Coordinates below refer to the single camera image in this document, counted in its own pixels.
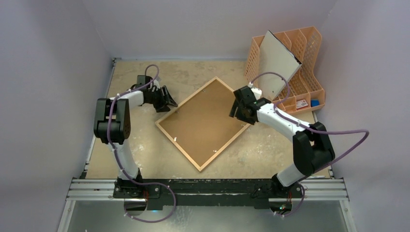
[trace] gray wall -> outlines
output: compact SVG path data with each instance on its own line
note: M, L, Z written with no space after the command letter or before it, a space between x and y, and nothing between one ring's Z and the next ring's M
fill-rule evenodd
M0 31L0 231L55 231L110 57L81 0L3 0Z
M335 165L359 231L410 231L409 8L404 0L339 0L321 28L316 74L327 95L318 118L329 130L370 130ZM360 136L331 139L340 154Z
M336 0L84 0L110 55L246 58L266 30L319 28Z

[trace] purple cable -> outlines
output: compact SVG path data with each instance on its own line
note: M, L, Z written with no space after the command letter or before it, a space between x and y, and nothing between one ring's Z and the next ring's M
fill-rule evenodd
M147 84L145 84L145 85L143 85L143 86L140 86L140 87L135 88L135 89L133 89L133 90L128 90L127 92L124 92L124 93L121 93L121 94L117 94L117 96L115 96L115 98L113 99L113 102L111 103L111 107L110 107L110 115L109 115L109 117L108 117L108 130L107 130L107 139L108 139L109 144L110 144L111 147L113 148L114 156L115 156L115 159L116 159L116 161L117 161L118 167L119 167L119 169L122 171L122 173L123 173L132 183L134 183L134 184L136 184L136 185L141 185L141 186L145 186L145 185L161 185L161 186L165 187L166 189L168 189L168 190L170 191L170 193L172 194L172 197L173 197L173 199L174 199L174 206L172 207L171 212L170 212L167 216L165 216L164 218L161 218L161 219L159 219L159 220L149 221L149 220L144 220L144 219L140 219L140 218L134 217L134 216L130 215L130 214L127 212L127 209L126 209L125 206L124 206L125 215L127 215L127 216L128 216L129 218L131 218L131 219L134 219L134 220L137 220L137 221L141 221L141 222L146 222L146 223L156 223L156 222L164 221L164 220L166 220L167 218L169 218L169 217L172 215L172 213L176 210L176 197L175 197L175 194L174 194L174 192L172 191L172 189L170 189L167 185L165 185L165 184L163 184L163 183L157 183L157 182L139 183L139 182L136 182L135 180L132 179L132 177L124 170L124 167L122 166L121 162L119 161L118 153L117 153L117 148L115 147L115 145L114 145L113 142L111 141L110 128L111 128L111 121L112 121L112 117L113 117L113 113L114 113L114 105L115 105L116 100L118 100L120 97L122 97L122 96L124 96L124 95L126 95L126 94L139 91L140 89L149 86L150 84L152 84L152 83L154 82L155 79L157 79L158 74L160 73L160 69L159 69L158 66L155 65L155 64L150 64L150 65L147 66L147 68L145 68L145 75L146 75L146 72L147 72L148 68L150 68L150 67L152 67L152 66L155 67L155 68L157 68L157 74L155 75L155 77L154 77L150 82L148 82Z
M256 77L251 81L251 83L253 84L253 82L256 81L259 77L261 77L261 76L263 76L263 75L266 75L266 74L276 75L276 76L280 77L280 78L285 82L285 84L286 84L286 87L287 87L287 90L288 90L288 91L286 92L286 97L273 105L273 110L274 110L281 118L283 118L283 119L285 119L285 120L287 120L287 121L289 121L289 122L291 122L291 123L293 123L293 124L296 124L296 125L298 125L298 126L304 128L304 129L306 129L306 130L308 130L308 131L310 131L310 132L312 132L312 133L317 133L317 134L333 134L333 135L337 135L337 134L357 134L357 133L365 133L365 135L363 136L363 138L360 139L357 143L355 143L351 148L349 148L347 151L345 151L343 154L341 154L339 157L337 157L337 158L334 159L333 161L331 161L331 162L325 164L324 166L322 166L321 168L319 168L316 172L318 172L318 171L320 171L320 170L323 170L324 168L328 167L329 165L332 165L332 164L338 162L339 160L341 160L343 157L345 157L347 154L349 154L351 151L353 151L355 148L357 148L360 144L362 144L362 143L364 142L364 140L366 140L366 138L369 136L369 130L366 130L366 129L360 129L360 130L345 130L345 131L322 131L322 130L315 130L315 129L312 129L312 128L310 128L310 127L308 127L308 126L305 126L305 125L303 125L303 124L299 124L297 121L295 121L295 120L293 120L293 119L291 119L291 118L288 118L288 117L286 117L285 115L281 114L281 113L277 110L277 106L278 106L278 104L284 102L284 101L289 97L289 93L290 93L290 91L291 91L291 88L290 88L290 86L289 86L289 83L286 81L286 79L285 79L282 75L280 75L279 73L276 73L276 72L264 72L264 73L261 73L261 74L259 74L258 76L256 76ZM306 179L306 178L308 178L308 176L303 177L303 178L300 179L299 181L302 181L302 180L304 180L304 179ZM284 216L289 216L289 215L291 215L294 211L296 211L297 209L299 209L300 205L301 205L302 202L303 202L303 199L305 198L305 189L304 189L303 187L302 187L302 189L303 189L303 192L302 192L302 200L300 201L300 203L297 205L297 207L296 207L293 211L291 211L290 213L288 213L288 214L286 214L286 215L284 215Z

